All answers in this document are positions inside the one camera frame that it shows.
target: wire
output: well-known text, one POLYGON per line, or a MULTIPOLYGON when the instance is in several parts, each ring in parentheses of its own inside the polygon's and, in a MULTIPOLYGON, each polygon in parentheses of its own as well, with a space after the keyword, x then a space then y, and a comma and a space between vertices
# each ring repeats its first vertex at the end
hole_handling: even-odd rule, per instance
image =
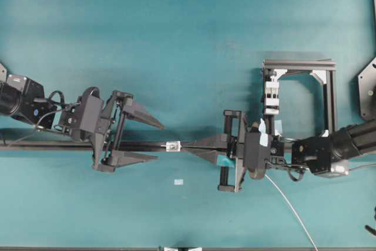
POLYGON ((266 164, 269 164, 273 167, 276 167, 276 168, 285 168, 285 169, 295 169, 295 168, 301 168, 301 169, 309 169, 309 167, 307 165, 299 165, 299 164, 288 164, 285 160, 283 160, 284 163, 282 164, 277 164, 277 163, 272 163, 268 160, 265 160, 265 163, 266 164))
POLYGON ((2 132, 0 132, 0 136, 1 136, 1 139, 2 139, 2 141, 3 141, 3 143, 4 143, 4 146, 6 146, 5 137, 4 137, 4 135, 2 134, 2 132))
POLYGON ((367 168, 367 167, 376 167, 376 163, 375 164, 366 164, 366 165, 362 165, 362 166, 359 166, 359 167, 354 167, 354 168, 351 168, 349 170, 359 170, 359 169, 363 169, 363 168, 367 168))
POLYGON ((307 234, 308 238, 310 239, 314 249, 316 251, 318 251, 317 247, 316 247, 316 244, 314 243, 310 233, 308 232, 306 226, 304 225, 303 221, 300 219, 299 217, 299 214, 298 212, 296 212, 294 206, 290 203, 290 201, 287 199, 286 195, 282 192, 282 190, 279 188, 279 186, 271 179, 271 177, 269 177, 268 175, 265 175, 265 177, 274 185, 274 187, 279 191, 279 193, 281 193, 282 197, 284 198, 284 200, 287 202, 287 204, 290 206, 291 210, 294 212, 296 218, 298 219, 298 221, 300 222, 302 228, 304 229, 305 233, 307 234))
POLYGON ((62 108, 64 108, 64 106, 65 106, 65 98, 64 98, 64 94, 61 91, 53 91, 53 92, 51 92, 51 94, 48 97, 48 100, 56 103, 56 101, 52 100, 52 98, 54 97, 55 94, 58 94, 60 96, 60 103, 58 103, 58 102, 57 103, 60 104, 60 106, 62 108))
POLYGON ((23 137, 21 137, 21 138, 19 138, 19 139, 16 139, 15 141, 9 142, 7 147, 11 147, 12 145, 14 145, 14 144, 16 144, 16 143, 18 143, 18 142, 20 142, 20 141, 26 139, 26 138, 30 138, 30 137, 32 137, 32 136, 33 136, 34 134, 36 134, 36 132, 38 131, 38 126, 39 126, 39 124, 43 121, 44 118, 46 118, 46 117, 49 116, 49 115, 52 115, 52 114, 56 114, 56 113, 58 113, 58 112, 61 112, 61 111, 63 111, 63 110, 64 110, 64 108, 59 109, 59 110, 55 110, 55 111, 51 111, 51 112, 49 112, 49 113, 47 113, 47 114, 44 114, 44 115, 38 120, 38 122, 35 124, 35 126, 34 126, 34 130, 33 130, 33 132, 32 132, 31 134, 26 135, 26 136, 23 136, 23 137))

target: white cable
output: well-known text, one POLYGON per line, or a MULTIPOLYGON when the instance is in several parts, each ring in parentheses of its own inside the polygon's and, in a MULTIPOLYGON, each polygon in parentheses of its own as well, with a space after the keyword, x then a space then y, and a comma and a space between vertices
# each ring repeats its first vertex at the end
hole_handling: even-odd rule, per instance
POLYGON ((274 185, 274 187, 281 193, 281 195, 283 196, 284 200, 287 202, 287 204, 290 206, 291 210, 294 212, 296 218, 298 219, 298 221, 300 222, 302 228, 304 229, 305 233, 307 234, 308 238, 310 239, 312 245, 313 245, 313 248, 318 251, 317 247, 316 247, 316 244, 314 243, 310 233, 308 232, 306 226, 304 225, 303 221, 300 219, 299 217, 299 214, 298 212, 296 212, 294 206, 290 203, 290 201, 288 201, 286 195, 282 192, 282 190, 279 188, 279 186, 273 182, 273 180, 271 179, 271 177, 269 177, 268 175, 265 175, 265 177, 274 185))

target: teal table surface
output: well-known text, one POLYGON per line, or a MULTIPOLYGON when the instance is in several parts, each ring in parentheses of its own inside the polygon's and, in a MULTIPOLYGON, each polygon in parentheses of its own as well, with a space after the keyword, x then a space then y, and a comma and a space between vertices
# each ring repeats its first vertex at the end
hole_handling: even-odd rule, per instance
MULTIPOLYGON (((375 55, 372 9, 372 0, 0 0, 0 61, 72 102, 89 86, 103 99, 133 93, 166 129, 129 122, 126 138, 193 140, 220 132, 224 109, 260 117, 264 58, 332 58, 345 126, 361 122, 356 76, 375 55)), ((284 135, 323 129, 320 95, 310 76, 283 79, 284 135)), ((221 193, 217 167, 157 155, 108 175, 91 170, 89 152, 1 152, 0 246, 311 246, 267 179, 221 193)), ((318 246, 376 246, 364 229, 375 223, 374 168, 299 183, 268 174, 318 246)))

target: white bracket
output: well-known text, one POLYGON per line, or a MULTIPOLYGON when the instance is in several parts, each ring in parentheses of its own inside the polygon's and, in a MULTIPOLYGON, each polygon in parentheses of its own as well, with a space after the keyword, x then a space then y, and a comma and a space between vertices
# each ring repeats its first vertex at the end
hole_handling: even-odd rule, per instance
POLYGON ((277 82, 285 73, 287 73, 287 69, 274 69, 276 74, 274 76, 270 76, 272 82, 277 82))
POLYGON ((312 70, 310 75, 313 76, 321 85, 327 84, 327 71, 325 70, 312 70))

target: black metal plate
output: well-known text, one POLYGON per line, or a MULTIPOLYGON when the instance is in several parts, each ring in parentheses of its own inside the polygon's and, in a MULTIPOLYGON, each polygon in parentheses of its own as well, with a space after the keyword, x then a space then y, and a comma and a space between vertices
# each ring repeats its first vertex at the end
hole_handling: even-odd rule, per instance
POLYGON ((358 75, 360 115, 369 121, 376 118, 376 58, 358 75))

